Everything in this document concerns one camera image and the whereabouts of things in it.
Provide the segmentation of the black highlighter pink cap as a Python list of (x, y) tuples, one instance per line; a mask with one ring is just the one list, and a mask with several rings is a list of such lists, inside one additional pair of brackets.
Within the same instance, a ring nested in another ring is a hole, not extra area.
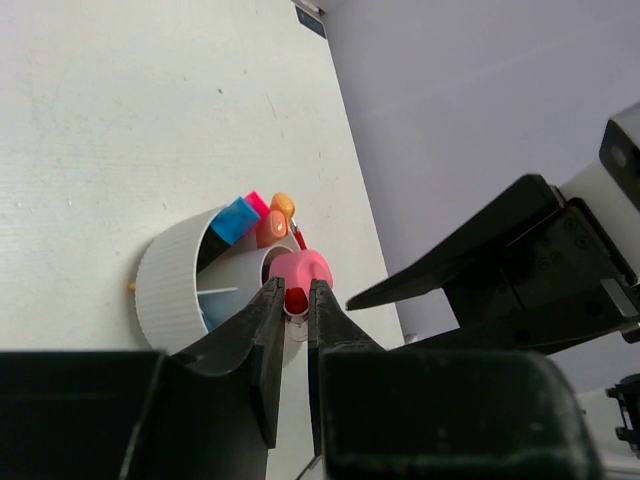
[(246, 203), (256, 212), (260, 218), (270, 213), (270, 206), (257, 191), (251, 191), (244, 197)]

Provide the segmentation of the pink capped highlighter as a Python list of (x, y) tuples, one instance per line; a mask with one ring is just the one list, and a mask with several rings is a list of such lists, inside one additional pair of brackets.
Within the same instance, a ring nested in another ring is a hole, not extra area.
[(270, 264), (269, 277), (282, 278), (286, 289), (300, 288), (306, 296), (309, 296), (313, 280), (334, 286), (327, 261), (319, 252), (310, 249), (276, 256)]

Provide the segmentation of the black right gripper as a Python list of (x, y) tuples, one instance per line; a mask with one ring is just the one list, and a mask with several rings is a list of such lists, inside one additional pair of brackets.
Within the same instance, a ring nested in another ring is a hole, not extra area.
[(393, 352), (565, 350), (613, 332), (631, 341), (639, 295), (630, 267), (584, 202), (562, 205), (556, 187), (526, 174), (346, 309), (396, 303), (446, 283), (458, 328)]

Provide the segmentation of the grey highlighter orange cap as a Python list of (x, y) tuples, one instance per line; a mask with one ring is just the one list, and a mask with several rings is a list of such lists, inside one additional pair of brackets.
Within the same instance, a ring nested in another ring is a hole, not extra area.
[(278, 210), (272, 210), (256, 227), (256, 246), (266, 248), (276, 244), (288, 234), (288, 219)]

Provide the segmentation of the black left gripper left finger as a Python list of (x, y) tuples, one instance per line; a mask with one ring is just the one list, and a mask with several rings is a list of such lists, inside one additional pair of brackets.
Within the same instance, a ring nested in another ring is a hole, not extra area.
[(262, 479), (275, 446), (284, 283), (176, 354), (5, 352), (5, 479)]

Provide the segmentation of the black highlighter blue cap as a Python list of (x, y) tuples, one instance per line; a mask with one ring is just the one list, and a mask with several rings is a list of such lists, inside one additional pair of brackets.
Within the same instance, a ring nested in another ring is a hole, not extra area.
[(203, 235), (196, 272), (207, 268), (241, 240), (261, 219), (258, 212), (243, 197), (224, 207), (211, 220)]

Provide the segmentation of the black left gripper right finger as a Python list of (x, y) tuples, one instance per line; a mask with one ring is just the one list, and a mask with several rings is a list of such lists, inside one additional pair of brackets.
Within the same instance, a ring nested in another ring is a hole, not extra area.
[(573, 391), (546, 357), (377, 344), (314, 281), (309, 401), (329, 479), (601, 479)]

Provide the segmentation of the red gel pen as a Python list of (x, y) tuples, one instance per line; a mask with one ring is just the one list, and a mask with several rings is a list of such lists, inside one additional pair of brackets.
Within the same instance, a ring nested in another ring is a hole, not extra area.
[(301, 250), (306, 250), (307, 249), (306, 241), (304, 239), (304, 236), (303, 236), (302, 232), (299, 229), (298, 224), (296, 223), (296, 221), (294, 219), (290, 220), (290, 230), (292, 232), (293, 237), (296, 240), (296, 243), (297, 243), (298, 247)]

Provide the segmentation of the yellow capped orange highlighter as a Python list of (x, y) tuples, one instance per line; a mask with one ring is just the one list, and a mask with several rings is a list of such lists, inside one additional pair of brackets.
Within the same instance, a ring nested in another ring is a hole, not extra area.
[(270, 210), (282, 213), (290, 221), (295, 215), (296, 205), (286, 193), (276, 192), (271, 198)]

